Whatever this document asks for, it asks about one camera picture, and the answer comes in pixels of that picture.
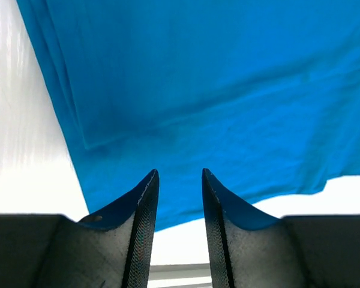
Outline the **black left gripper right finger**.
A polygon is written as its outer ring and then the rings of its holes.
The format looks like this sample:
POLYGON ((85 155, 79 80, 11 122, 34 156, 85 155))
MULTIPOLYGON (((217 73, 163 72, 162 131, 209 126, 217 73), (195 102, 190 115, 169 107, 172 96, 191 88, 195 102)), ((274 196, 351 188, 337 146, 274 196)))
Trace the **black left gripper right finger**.
POLYGON ((214 287, 360 287, 360 215, 273 217, 202 172, 214 287))

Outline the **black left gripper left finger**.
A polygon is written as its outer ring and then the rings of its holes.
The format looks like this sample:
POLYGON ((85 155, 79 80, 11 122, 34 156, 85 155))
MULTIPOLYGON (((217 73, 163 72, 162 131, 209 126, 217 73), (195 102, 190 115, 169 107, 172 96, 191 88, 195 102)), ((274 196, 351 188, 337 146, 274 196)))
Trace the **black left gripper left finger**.
POLYGON ((0 214, 0 287, 146 287, 159 175, 80 221, 0 214))

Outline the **bright blue t-shirt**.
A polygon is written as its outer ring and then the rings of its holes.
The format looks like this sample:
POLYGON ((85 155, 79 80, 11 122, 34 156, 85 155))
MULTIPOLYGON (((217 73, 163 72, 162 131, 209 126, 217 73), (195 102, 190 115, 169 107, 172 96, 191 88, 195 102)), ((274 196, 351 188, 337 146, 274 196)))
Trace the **bright blue t-shirt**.
POLYGON ((19 1, 90 212, 160 173, 157 230, 210 169, 254 203, 360 175, 360 1, 19 1))

